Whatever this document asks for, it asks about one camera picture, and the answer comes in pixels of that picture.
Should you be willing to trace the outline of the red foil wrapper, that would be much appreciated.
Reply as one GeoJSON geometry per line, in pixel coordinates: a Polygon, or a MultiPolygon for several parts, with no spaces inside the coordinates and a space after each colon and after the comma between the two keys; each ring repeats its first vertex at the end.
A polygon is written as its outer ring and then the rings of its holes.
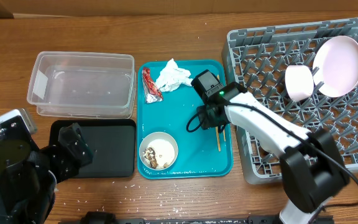
{"type": "Polygon", "coordinates": [[[155,82],[151,78],[150,69],[147,67],[142,69],[142,84],[146,103],[163,101],[162,92],[157,88],[155,82]]]}

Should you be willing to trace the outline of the small pink bowl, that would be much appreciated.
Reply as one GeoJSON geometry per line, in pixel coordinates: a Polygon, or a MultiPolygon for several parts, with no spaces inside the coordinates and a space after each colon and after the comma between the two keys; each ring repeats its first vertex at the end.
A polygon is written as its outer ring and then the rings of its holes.
{"type": "Polygon", "coordinates": [[[314,88],[311,70],[305,65],[288,66],[285,70],[285,88],[295,102],[309,98],[314,88]]]}

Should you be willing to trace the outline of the large white plate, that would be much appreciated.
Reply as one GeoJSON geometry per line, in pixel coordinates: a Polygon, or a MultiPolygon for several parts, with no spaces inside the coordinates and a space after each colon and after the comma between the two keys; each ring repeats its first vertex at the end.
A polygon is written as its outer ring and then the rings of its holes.
{"type": "Polygon", "coordinates": [[[340,35],[327,40],[317,51],[313,68],[319,92],[331,98],[344,96],[358,85],[358,43],[340,35]]]}

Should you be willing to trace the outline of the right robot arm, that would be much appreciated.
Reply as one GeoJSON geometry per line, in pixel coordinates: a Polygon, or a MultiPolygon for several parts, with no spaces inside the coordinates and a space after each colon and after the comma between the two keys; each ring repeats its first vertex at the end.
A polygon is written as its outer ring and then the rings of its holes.
{"type": "Polygon", "coordinates": [[[197,109],[199,127],[225,124],[253,135],[262,149],[278,157],[288,202],[280,223],[312,223],[323,206],[350,181],[336,143],[329,132],[312,133],[266,108],[236,82],[193,83],[203,101],[197,109]]]}

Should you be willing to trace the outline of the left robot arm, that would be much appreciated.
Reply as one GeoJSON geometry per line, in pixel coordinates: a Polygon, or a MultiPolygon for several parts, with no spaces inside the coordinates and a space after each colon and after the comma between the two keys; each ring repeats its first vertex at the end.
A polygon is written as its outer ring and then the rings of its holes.
{"type": "Polygon", "coordinates": [[[0,223],[44,223],[55,187],[93,161],[81,127],[58,131],[58,142],[39,148],[20,116],[0,123],[0,223]]]}

